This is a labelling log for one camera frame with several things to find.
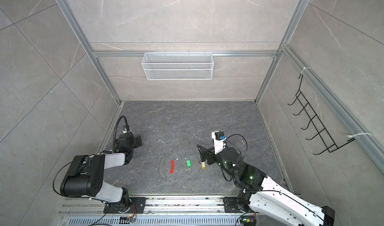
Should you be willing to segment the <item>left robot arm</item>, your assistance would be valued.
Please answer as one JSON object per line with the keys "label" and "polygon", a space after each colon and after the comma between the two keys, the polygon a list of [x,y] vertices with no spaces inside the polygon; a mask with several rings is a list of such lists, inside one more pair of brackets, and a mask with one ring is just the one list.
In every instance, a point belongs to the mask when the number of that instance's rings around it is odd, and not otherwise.
{"label": "left robot arm", "polygon": [[145,198],[131,198],[127,189],[104,181],[106,169],[130,163],[134,149],[142,146],[142,139],[127,132],[115,139],[114,146],[112,152],[75,156],[68,164],[60,190],[55,193],[65,198],[87,198],[103,202],[104,214],[142,214]]}

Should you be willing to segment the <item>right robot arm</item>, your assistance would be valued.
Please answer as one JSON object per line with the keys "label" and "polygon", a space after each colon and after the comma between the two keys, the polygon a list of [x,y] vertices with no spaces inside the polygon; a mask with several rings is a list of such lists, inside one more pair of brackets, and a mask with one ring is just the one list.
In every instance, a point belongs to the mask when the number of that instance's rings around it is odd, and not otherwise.
{"label": "right robot arm", "polygon": [[235,148],[226,147],[215,153],[214,148],[198,146],[201,161],[217,164],[229,175],[240,192],[237,207],[243,212],[262,213],[287,226],[332,226],[335,211],[313,205],[276,183],[256,167],[245,163]]}

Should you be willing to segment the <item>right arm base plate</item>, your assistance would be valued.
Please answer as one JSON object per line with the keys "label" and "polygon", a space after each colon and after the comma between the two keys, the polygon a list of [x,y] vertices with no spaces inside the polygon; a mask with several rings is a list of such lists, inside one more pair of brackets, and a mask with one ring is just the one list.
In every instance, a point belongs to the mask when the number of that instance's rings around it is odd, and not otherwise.
{"label": "right arm base plate", "polygon": [[225,213],[245,213],[249,211],[249,207],[243,203],[239,203],[236,197],[223,197]]}

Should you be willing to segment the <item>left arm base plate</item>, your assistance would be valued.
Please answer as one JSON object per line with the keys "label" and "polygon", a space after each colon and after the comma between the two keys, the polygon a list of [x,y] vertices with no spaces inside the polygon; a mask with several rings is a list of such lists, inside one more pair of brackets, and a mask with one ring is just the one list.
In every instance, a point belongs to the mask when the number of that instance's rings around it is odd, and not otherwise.
{"label": "left arm base plate", "polygon": [[142,214],[146,205],[146,198],[130,198],[128,201],[121,200],[118,203],[107,203],[104,214]]}

